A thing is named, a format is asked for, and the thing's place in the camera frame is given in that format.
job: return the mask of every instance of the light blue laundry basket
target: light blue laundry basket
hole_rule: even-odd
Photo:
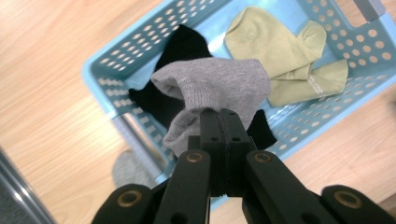
[[[83,78],[107,116],[147,165],[156,181],[175,165],[172,151],[162,147],[165,128],[129,99],[128,89],[141,89],[172,31],[186,24],[203,35],[215,57],[231,58],[223,37],[245,7],[262,7],[292,32],[317,21],[328,32],[323,57],[316,66],[348,59],[349,75],[342,94],[283,107],[262,102],[278,142],[269,150],[285,160],[340,119],[396,80],[396,28],[379,1],[357,0],[367,22],[354,28],[334,0],[177,0],[165,1],[95,53],[83,67]]]

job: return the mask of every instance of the black sock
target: black sock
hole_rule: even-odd
[[[263,110],[256,111],[253,121],[247,128],[247,135],[253,138],[257,149],[266,149],[276,142]]]

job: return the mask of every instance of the basket hole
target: basket hole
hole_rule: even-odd
[[[346,52],[343,54],[343,56],[344,56],[344,58],[346,58],[346,59],[349,59],[349,58],[350,58],[350,54],[349,54],[349,53],[346,53]]]
[[[370,52],[370,51],[371,51],[370,46],[364,45],[364,46],[363,46],[363,51],[364,51],[364,52],[367,52],[367,53]]]
[[[378,32],[376,30],[369,30],[368,32],[370,37],[376,37],[378,35]]]
[[[356,36],[356,40],[359,42],[363,42],[364,41],[364,36],[363,35],[357,35]]]
[[[343,48],[344,48],[344,45],[341,44],[341,43],[338,43],[338,44],[337,44],[337,48],[338,48],[338,49],[343,49]]]
[[[132,39],[137,39],[137,38],[139,38],[140,36],[141,36],[141,34],[134,35],[134,37],[132,37]]]
[[[145,28],[143,29],[143,31],[148,31],[148,30],[150,30],[151,29],[151,25],[148,25],[148,26],[145,26]]]
[[[385,47],[385,44],[384,44],[384,42],[378,40],[378,41],[375,42],[375,47],[378,48],[378,49],[382,49],[382,48]]]
[[[105,58],[105,59],[103,59],[102,61],[100,61],[100,63],[107,63],[108,60],[110,60],[110,59],[109,59],[109,58]]]
[[[367,62],[366,62],[366,60],[364,60],[364,59],[359,59],[359,64],[360,64],[361,66],[364,66],[364,65],[367,64]]]
[[[327,6],[327,1],[326,0],[320,0],[320,5],[323,7]]]
[[[172,21],[172,20],[175,19],[175,17],[176,17],[175,15],[172,15],[172,16],[170,16],[170,17],[168,18],[168,20],[169,20],[169,21]]]
[[[374,85],[375,85],[375,83],[374,83],[374,82],[371,82],[371,83],[369,83],[369,84],[366,85],[366,88],[372,88]]]
[[[357,91],[355,92],[355,95],[362,95],[364,93],[364,91]]]
[[[390,60],[392,58],[392,55],[389,52],[384,52],[381,56],[385,60]]]
[[[313,7],[312,7],[312,10],[313,10],[314,12],[318,13],[318,12],[319,12],[319,7],[318,7],[318,6],[313,6]]]
[[[155,23],[158,23],[158,22],[160,22],[160,21],[162,21],[163,20],[163,18],[162,17],[159,17],[159,18],[157,18],[157,19],[155,19]]]
[[[338,39],[338,35],[337,34],[332,34],[331,37],[332,37],[332,40],[337,40]]]
[[[135,48],[135,46],[131,46],[127,49],[127,51],[132,51]]]
[[[347,31],[344,30],[344,29],[340,30],[340,35],[341,36],[346,36],[347,35]]]
[[[347,44],[348,46],[352,46],[352,45],[353,45],[353,41],[352,41],[351,39],[348,39],[348,40],[346,41],[346,44]]]
[[[352,53],[353,53],[355,56],[361,55],[361,52],[360,52],[358,49],[353,49],[353,50],[352,50]]]
[[[378,59],[375,56],[370,56],[370,62],[377,63]]]
[[[356,64],[354,62],[349,62],[349,67],[356,68]]]
[[[332,17],[334,15],[334,11],[332,11],[331,9],[327,10],[327,15],[329,17]]]
[[[168,10],[166,10],[165,15],[169,15],[173,12],[172,8],[169,8]]]
[[[125,43],[123,43],[121,46],[123,47],[123,48],[126,48],[126,47],[128,47],[129,45],[131,44],[131,42],[125,42]]]
[[[114,50],[113,52],[111,52],[111,55],[116,55],[116,54],[118,54],[118,53],[120,53],[120,50],[119,50],[119,49],[116,49],[116,50]]]
[[[332,24],[334,24],[334,26],[340,26],[341,22],[339,20],[334,20]]]
[[[183,4],[184,4],[184,1],[178,1],[177,4],[176,4],[176,6],[177,6],[177,7],[181,7],[181,6],[183,6]]]
[[[384,79],[384,78],[386,78],[386,77],[387,77],[387,75],[381,75],[381,76],[377,77],[376,79],[382,80],[382,79]]]

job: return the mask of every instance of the sock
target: sock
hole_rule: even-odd
[[[309,21],[295,36],[277,18],[259,7],[247,7],[232,21],[224,38],[235,59],[258,59],[271,79],[307,80],[319,59],[326,31]]]
[[[308,80],[271,80],[268,101],[272,106],[281,106],[341,93],[347,73],[347,60],[340,60],[312,70]]]
[[[187,26],[179,25],[155,65],[154,71],[169,63],[212,57],[205,39]],[[162,94],[151,82],[140,91],[129,89],[129,95],[144,111],[169,128],[172,119],[184,108],[184,102]]]
[[[173,119],[163,144],[179,156],[189,135],[199,135],[205,108],[238,113],[247,129],[262,100],[270,93],[269,77],[258,60],[216,58],[174,62],[155,72],[151,81],[164,94],[183,99],[185,108]]]
[[[263,110],[256,111],[253,121],[247,128],[247,135],[253,139],[257,149],[267,149],[276,142]]]

